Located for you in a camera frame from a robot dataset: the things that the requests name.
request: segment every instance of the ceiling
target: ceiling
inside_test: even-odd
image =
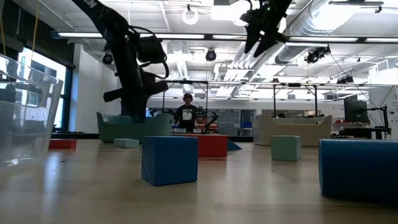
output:
[[[24,9],[35,14],[37,7],[36,1],[14,0]],[[200,6],[194,2],[192,8],[199,11],[199,20],[194,25],[188,25],[182,20],[182,12],[186,8],[184,3],[171,4],[171,2],[154,1],[127,1],[115,2],[114,0],[104,0],[103,2],[118,11],[132,25],[142,26],[153,32],[171,32],[171,33],[213,33],[213,34],[243,34],[244,27],[236,26],[231,21],[214,21],[211,19],[211,6],[213,0],[202,1]],[[295,0],[296,5],[287,12],[287,24],[290,20],[294,21],[295,16],[307,5],[310,0]],[[76,31],[76,32],[96,32],[91,20],[77,8],[72,0],[41,0],[40,19],[52,26],[58,31]],[[389,7],[379,14],[374,13],[374,9],[361,9],[354,14],[347,22],[333,31],[330,35],[343,36],[398,36],[398,4],[397,8]],[[197,56],[187,61],[188,70],[207,70],[212,72],[217,63],[230,63],[234,56],[239,52],[241,42],[215,42],[215,41],[187,41],[189,46],[199,46],[205,49],[216,49],[216,53],[221,55],[222,59],[216,62],[206,62],[200,52]],[[103,40],[90,40],[85,43],[87,51],[92,50],[98,56],[101,56],[101,49],[105,42]],[[366,45],[366,44],[330,44],[332,55],[339,63],[336,64],[332,57],[322,59],[316,65],[305,68],[303,66],[303,57],[296,58],[293,65],[284,68],[281,72],[281,79],[304,80],[305,77],[311,77],[317,81],[328,80],[330,77],[341,73],[341,69],[349,70],[356,68],[354,75],[358,78],[366,79],[368,75],[369,62],[380,62],[384,57],[398,56],[398,45]],[[176,63],[170,59],[170,68],[177,69]],[[150,71],[161,73],[161,66],[151,66]]]

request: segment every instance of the green sofa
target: green sofa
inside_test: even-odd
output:
[[[158,114],[146,118],[145,123],[135,124],[129,116],[97,113],[99,140],[113,143],[114,139],[129,138],[142,142],[144,136],[170,136],[173,118],[171,114]]]

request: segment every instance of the security camera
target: security camera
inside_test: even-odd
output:
[[[102,62],[106,65],[111,65],[113,63],[113,56],[111,53],[105,53],[105,56],[102,58]]]
[[[207,54],[206,54],[206,60],[208,62],[213,62],[214,60],[216,60],[217,58],[217,54],[214,51],[214,49],[208,49]]]

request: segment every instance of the black t-shirt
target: black t-shirt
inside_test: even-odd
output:
[[[192,132],[195,128],[195,120],[197,118],[198,108],[193,105],[182,105],[177,109],[177,121],[180,122],[179,128],[185,128],[188,132]]]

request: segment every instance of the blue foam block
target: blue foam block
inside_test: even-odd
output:
[[[237,144],[232,142],[231,140],[228,139],[228,150],[233,151],[233,150],[241,150],[242,148],[239,147]]]
[[[198,179],[198,139],[145,137],[141,176],[153,186],[195,182]]]
[[[320,140],[323,195],[398,202],[398,142]]]

